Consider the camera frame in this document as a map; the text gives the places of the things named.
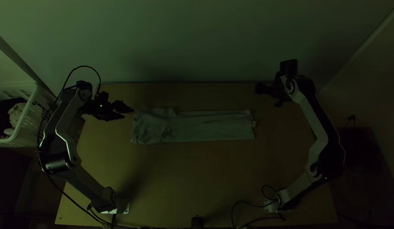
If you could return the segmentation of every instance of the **garment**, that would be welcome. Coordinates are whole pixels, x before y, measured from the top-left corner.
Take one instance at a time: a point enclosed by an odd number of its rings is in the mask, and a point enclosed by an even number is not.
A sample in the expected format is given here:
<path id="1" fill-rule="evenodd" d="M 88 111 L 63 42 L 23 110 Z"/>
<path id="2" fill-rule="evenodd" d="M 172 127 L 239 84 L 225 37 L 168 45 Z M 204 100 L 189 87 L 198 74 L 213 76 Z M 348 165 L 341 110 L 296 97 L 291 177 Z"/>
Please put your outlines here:
<path id="1" fill-rule="evenodd" d="M 179 112 L 150 109 L 137 112 L 131 142 L 195 142 L 255 139 L 249 110 Z"/>

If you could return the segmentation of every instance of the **white pants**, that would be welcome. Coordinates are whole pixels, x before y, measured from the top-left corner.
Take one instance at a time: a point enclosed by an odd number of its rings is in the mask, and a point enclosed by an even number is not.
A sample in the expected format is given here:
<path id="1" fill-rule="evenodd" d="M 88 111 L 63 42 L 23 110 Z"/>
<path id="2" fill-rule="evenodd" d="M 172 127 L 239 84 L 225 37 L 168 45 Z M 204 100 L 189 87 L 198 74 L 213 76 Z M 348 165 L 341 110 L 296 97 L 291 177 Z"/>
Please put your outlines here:
<path id="1" fill-rule="evenodd" d="M 131 142 L 196 142 L 255 139 L 249 110 L 180 112 L 150 109 L 134 118 Z"/>

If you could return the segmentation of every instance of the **table surface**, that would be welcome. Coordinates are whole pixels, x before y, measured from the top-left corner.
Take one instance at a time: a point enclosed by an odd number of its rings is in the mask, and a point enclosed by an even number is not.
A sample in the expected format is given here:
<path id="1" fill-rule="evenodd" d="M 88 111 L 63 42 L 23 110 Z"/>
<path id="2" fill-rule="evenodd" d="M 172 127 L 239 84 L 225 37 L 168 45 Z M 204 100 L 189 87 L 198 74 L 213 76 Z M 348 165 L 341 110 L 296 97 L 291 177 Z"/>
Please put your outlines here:
<path id="1" fill-rule="evenodd" d="M 254 94 L 253 83 L 124 83 L 103 85 L 109 101 L 123 100 L 139 110 L 177 111 L 249 109 L 257 120 L 256 139 L 141 145 L 130 142 L 134 114 L 110 122 L 86 117 L 78 144 L 82 166 L 104 187 L 131 199 L 129 214 L 118 215 L 125 226 L 190 227 L 193 216 L 206 227 L 231 227 L 230 212 L 240 200 L 263 205 L 261 187 L 288 186 L 303 172 L 314 143 L 310 126 L 293 102 L 276 108 L 267 95 Z M 84 208 L 89 200 L 66 184 L 65 192 Z M 98 214 L 110 221 L 111 215 Z M 236 207 L 237 226 L 272 216 L 261 208 Z M 302 198 L 280 219 L 256 226 L 303 225 L 337 221 L 327 184 Z M 65 196 L 57 224 L 98 226 Z"/>

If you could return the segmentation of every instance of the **cable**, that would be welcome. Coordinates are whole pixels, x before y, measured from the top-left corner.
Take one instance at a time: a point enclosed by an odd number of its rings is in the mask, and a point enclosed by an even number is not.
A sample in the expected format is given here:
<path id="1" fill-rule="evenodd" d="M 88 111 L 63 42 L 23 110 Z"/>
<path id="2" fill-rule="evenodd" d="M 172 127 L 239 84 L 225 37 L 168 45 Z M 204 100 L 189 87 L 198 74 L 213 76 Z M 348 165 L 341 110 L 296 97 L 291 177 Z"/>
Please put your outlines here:
<path id="1" fill-rule="evenodd" d="M 232 210 L 231 210 L 231 223 L 232 223 L 232 227 L 233 227 L 234 229 L 237 229 L 237 228 L 235 227 L 235 224 L 234 224 L 234 208 L 235 208 L 235 206 L 236 206 L 237 204 L 244 203 L 244 204 L 247 204 L 247 205 L 250 205 L 250 206 L 253 206 L 253 207 L 263 208 L 263 207 L 266 207 L 266 206 L 271 205 L 271 204 L 276 203 L 276 202 L 277 202 L 277 201 L 272 201 L 272 202 L 270 202 L 269 204 L 265 204 L 265 205 L 262 205 L 262 206 L 261 206 L 261 205 L 251 204 L 251 203 L 246 202 L 246 201 L 238 201 L 238 202 L 236 202 L 236 203 L 234 204 L 234 206 L 232 206 Z"/>
<path id="2" fill-rule="evenodd" d="M 111 229 L 113 229 L 113 226 L 115 225 L 115 221 L 116 221 L 116 214 L 113 214 L 112 220 L 111 220 Z"/>
<path id="3" fill-rule="evenodd" d="M 81 210 L 83 210 L 84 212 L 87 213 L 87 215 L 91 216 L 94 220 L 96 220 L 98 223 L 102 224 L 97 218 L 95 218 L 93 215 L 91 215 L 89 212 L 85 211 L 85 209 L 83 207 L 81 207 L 77 202 L 75 202 L 75 200 L 73 200 L 69 195 L 67 195 L 60 187 L 58 187 L 58 185 L 53 181 L 53 179 L 46 174 L 48 179 L 50 180 L 50 182 L 54 185 L 54 187 L 60 191 L 65 197 L 67 197 L 71 202 L 73 202 L 77 207 L 79 207 Z"/>
<path id="4" fill-rule="evenodd" d="M 110 225 L 110 226 L 111 226 L 111 229 L 113 228 L 113 226 L 118 226 L 118 227 L 123 227 L 123 228 L 129 228 L 129 229 L 137 229 L 136 227 L 122 226 L 122 225 L 116 224 L 116 222 L 115 222 L 115 221 L 116 221 L 116 214 L 113 214 L 111 223 L 108 222 L 108 221 L 106 221 L 106 220 L 104 220 L 104 219 L 102 219 L 101 217 L 97 216 L 97 215 L 95 214 L 94 211 L 92 211 L 92 205 L 91 205 L 91 204 L 88 205 L 88 210 L 89 210 L 90 212 L 92 212 L 92 214 L 93 214 L 99 221 L 102 221 L 102 222 L 104 222 L 104 223 Z"/>
<path id="5" fill-rule="evenodd" d="M 285 220 L 282 216 L 262 217 L 262 218 L 258 218 L 258 219 L 249 221 L 248 223 L 245 223 L 244 225 L 242 225 L 242 226 L 240 226 L 238 228 L 243 228 L 243 227 L 249 226 L 252 223 L 256 223 L 258 221 L 267 220 L 267 219 L 283 219 L 283 220 Z"/>
<path id="6" fill-rule="evenodd" d="M 346 119 L 348 120 L 348 122 L 344 125 L 343 128 L 345 128 L 351 121 L 354 121 L 352 127 L 355 128 L 355 115 L 351 115 L 351 116 L 349 116 L 349 117 L 346 118 Z"/>
<path id="7" fill-rule="evenodd" d="M 267 196 L 265 195 L 265 192 L 263 191 L 263 188 L 265 188 L 265 187 L 272 189 L 272 190 L 276 193 L 277 198 L 269 198 L 269 197 L 267 197 Z M 274 189 L 272 186 L 270 186 L 270 185 L 268 185 L 268 184 L 264 184 L 264 185 L 262 186 L 262 195 L 263 195 L 266 199 L 271 200 L 271 201 L 274 201 L 274 200 L 279 199 L 279 207 L 282 206 L 282 198 L 281 198 L 280 195 L 277 193 L 276 189 Z"/>

